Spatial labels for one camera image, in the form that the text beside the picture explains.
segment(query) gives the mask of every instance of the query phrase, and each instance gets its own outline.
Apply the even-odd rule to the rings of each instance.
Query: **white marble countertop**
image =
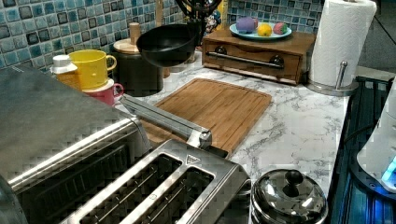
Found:
[[[327,195],[341,136],[348,97],[333,97],[254,77],[204,68],[201,53],[181,72],[164,79],[163,90],[148,97],[136,97],[156,104],[194,78],[214,79],[272,95],[272,102],[237,147],[231,160],[241,164],[255,181],[274,169],[297,169],[310,176]],[[122,105],[116,105],[126,111]]]

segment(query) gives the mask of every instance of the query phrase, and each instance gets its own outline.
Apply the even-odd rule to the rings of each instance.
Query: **wooden spice box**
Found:
[[[293,32],[277,40],[257,41],[218,30],[203,39],[203,66],[297,85],[309,68],[315,35]]]

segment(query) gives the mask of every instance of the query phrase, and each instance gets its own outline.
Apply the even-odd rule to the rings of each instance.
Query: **tile backsplash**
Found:
[[[175,0],[163,0],[163,24],[180,21]],[[128,38],[130,22],[142,33],[154,28],[155,0],[0,0],[0,68],[22,63],[46,72],[54,55],[110,52]]]
[[[264,22],[285,22],[292,31],[316,33],[321,0],[229,0],[227,22],[250,16]]]

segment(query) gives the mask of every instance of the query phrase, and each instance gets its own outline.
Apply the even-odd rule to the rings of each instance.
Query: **paper towel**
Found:
[[[347,61],[342,87],[352,83],[361,49],[376,11],[375,2],[326,0],[311,60],[309,79],[335,86],[341,61]]]

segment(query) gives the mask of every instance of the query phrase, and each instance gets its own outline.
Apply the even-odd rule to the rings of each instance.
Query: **frying pan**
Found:
[[[157,67],[186,62],[195,51],[197,33],[188,24],[170,24],[151,29],[136,42],[140,54]]]

